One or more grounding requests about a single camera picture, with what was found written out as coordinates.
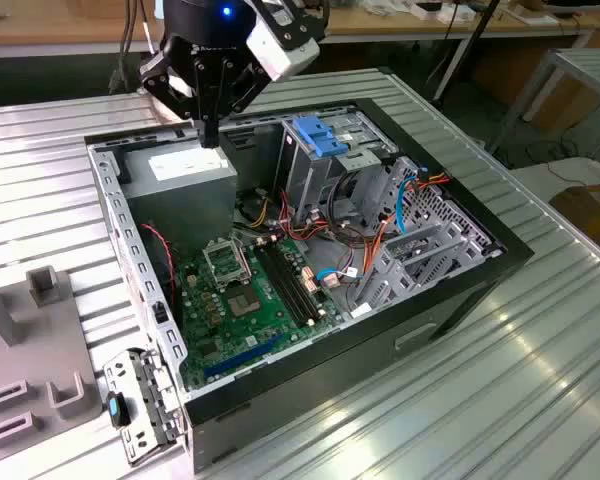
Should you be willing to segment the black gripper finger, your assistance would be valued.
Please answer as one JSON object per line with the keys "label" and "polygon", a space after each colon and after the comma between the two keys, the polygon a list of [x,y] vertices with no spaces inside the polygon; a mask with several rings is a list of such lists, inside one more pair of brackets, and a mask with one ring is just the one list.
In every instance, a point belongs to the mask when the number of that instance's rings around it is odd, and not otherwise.
{"label": "black gripper finger", "polygon": [[[175,74],[190,94],[182,93],[170,81],[169,72]],[[211,116],[203,109],[199,95],[198,78],[190,55],[159,51],[140,68],[144,89],[180,119],[190,121],[198,131],[203,148],[211,147]]]}
{"label": "black gripper finger", "polygon": [[269,75],[255,59],[245,64],[223,60],[216,99],[210,114],[211,148],[219,145],[220,121],[244,111],[270,81]]}

